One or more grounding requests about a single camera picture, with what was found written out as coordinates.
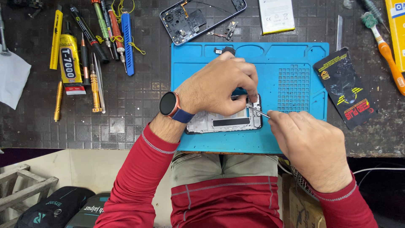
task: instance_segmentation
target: cuff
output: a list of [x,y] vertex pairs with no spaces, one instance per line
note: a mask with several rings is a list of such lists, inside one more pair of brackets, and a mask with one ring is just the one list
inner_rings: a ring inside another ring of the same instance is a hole
[[352,173],[352,177],[353,177],[352,182],[348,186],[346,186],[344,189],[337,191],[337,192],[320,193],[320,192],[315,191],[312,187],[310,187],[310,188],[312,190],[312,193],[319,200],[325,200],[325,201],[331,201],[331,202],[339,201],[339,200],[349,197],[350,195],[353,194],[354,190],[356,190],[357,184],[356,184],[356,179],[354,178],[353,173]]
[[146,125],[141,135],[146,144],[148,144],[152,149],[163,154],[174,154],[180,144],[180,141],[178,143],[169,143],[164,141],[150,130],[149,124],[150,123]]

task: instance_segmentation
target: red long-sleeve shirt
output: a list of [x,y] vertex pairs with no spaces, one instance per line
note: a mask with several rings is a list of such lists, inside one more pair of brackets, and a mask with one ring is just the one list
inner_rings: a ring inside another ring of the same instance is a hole
[[[152,227],[152,198],[178,145],[163,141],[147,126],[118,172],[95,227]],[[283,227],[277,177],[215,179],[171,191],[173,227]],[[315,194],[328,228],[377,228],[354,178],[339,192]]]

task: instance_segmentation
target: person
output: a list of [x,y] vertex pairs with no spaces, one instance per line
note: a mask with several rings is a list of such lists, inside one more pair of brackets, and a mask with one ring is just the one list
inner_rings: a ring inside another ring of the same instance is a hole
[[[257,84],[255,66],[225,52],[163,96],[161,113],[130,150],[95,227],[153,227],[152,198],[171,163],[173,227],[282,228],[277,157],[225,155],[221,166],[218,155],[176,151],[188,117],[170,116],[174,106],[185,116],[203,110],[230,116],[246,106],[246,95],[231,100],[233,90],[243,87],[256,102]],[[376,228],[347,164],[343,132],[307,112],[268,115],[281,151],[319,199],[326,226]]]

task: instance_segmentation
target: watch face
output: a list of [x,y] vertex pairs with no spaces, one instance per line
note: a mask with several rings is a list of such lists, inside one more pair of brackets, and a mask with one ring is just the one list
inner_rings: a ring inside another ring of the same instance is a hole
[[176,96],[173,92],[168,92],[163,95],[160,100],[160,112],[167,116],[169,115],[176,106]]

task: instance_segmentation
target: orange toothbrush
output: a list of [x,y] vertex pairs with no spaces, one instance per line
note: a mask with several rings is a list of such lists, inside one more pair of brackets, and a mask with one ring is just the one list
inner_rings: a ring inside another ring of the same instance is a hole
[[396,86],[398,87],[401,94],[405,96],[405,79],[402,76],[401,71],[395,64],[395,61],[392,57],[390,46],[388,46],[388,44],[383,40],[383,38],[381,37],[380,33],[378,32],[375,26],[376,24],[378,24],[378,20],[376,20],[373,14],[370,12],[366,12],[365,14],[363,14],[363,16],[361,16],[361,19],[363,23],[366,25],[366,27],[370,28],[373,31],[375,39],[377,40],[378,43],[378,49],[380,50],[381,55],[385,58],[385,60],[387,60],[391,68],[391,73],[392,76],[394,77]]

